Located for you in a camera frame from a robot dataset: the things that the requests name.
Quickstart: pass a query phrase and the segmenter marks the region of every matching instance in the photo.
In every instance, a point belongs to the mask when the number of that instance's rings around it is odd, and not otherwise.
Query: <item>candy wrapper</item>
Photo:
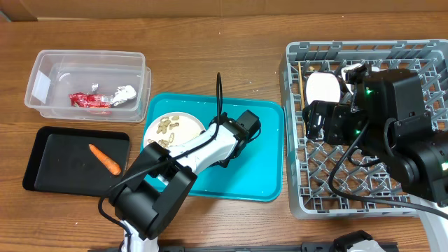
[[[93,94],[85,94],[82,92],[69,94],[71,105],[79,108],[105,108],[125,103],[137,96],[137,92],[131,85],[121,86],[117,88],[114,95],[97,94],[98,83],[92,85]],[[109,111],[89,111],[96,114],[109,114]]]
[[[70,94],[71,105],[80,108],[110,108],[112,105],[112,95],[102,94]]]

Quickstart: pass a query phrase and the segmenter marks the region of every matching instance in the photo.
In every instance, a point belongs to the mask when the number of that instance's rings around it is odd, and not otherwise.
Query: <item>gray dish rack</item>
[[[352,202],[334,195],[328,187],[328,175],[344,153],[343,146],[310,141],[302,120],[303,94],[299,87],[299,69],[305,86],[315,72],[340,73],[355,63],[369,63],[380,69],[407,68],[419,74],[422,97],[431,112],[433,129],[448,126],[448,55],[447,40],[422,41],[321,41],[293,42],[286,47],[279,66],[281,104],[287,133],[286,170],[290,210],[296,218],[332,218],[339,216],[415,216],[413,209],[373,203]],[[362,163],[368,157],[355,153]],[[335,178],[339,189],[348,193],[387,200],[409,202],[400,184],[389,177],[383,164],[370,168],[345,162]]]

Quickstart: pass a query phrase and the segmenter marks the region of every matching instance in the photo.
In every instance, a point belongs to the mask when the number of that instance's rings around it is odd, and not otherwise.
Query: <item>paper plate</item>
[[[331,73],[312,73],[305,86],[307,103],[313,101],[339,102],[341,90],[339,81]]]
[[[178,120],[173,120],[174,116],[178,116]],[[172,123],[179,123],[179,126],[173,127],[172,129],[167,128],[167,132],[157,133],[160,121],[163,118],[168,118]],[[171,134],[174,134],[173,141],[169,143],[167,147],[177,146],[179,144],[184,144],[191,139],[199,136],[202,131],[205,130],[203,124],[193,115],[184,112],[171,112],[159,116],[155,119],[148,127],[143,138],[143,147],[146,147],[152,141],[159,142],[160,140],[169,141]]]

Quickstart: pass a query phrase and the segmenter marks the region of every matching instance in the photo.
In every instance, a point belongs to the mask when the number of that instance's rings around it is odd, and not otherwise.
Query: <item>orange carrot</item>
[[[89,148],[92,151],[93,155],[98,158],[101,163],[113,174],[119,175],[121,173],[120,165],[118,165],[115,161],[113,161],[110,157],[106,156],[106,154],[102,153],[95,147],[93,144],[89,144]]]

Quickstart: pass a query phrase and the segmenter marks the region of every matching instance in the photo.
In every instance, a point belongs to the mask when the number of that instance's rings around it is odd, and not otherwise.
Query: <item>teal tray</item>
[[[261,135],[248,144],[238,158],[231,160],[227,168],[214,166],[200,173],[190,195],[261,202],[279,196],[283,181],[284,112],[280,105],[271,101],[223,100],[223,112],[230,118],[237,119],[247,109],[260,117]],[[207,129],[216,116],[216,97],[157,95],[150,102],[143,135],[156,118],[170,112],[189,113]],[[165,188],[157,178],[146,176],[145,179],[159,191]]]

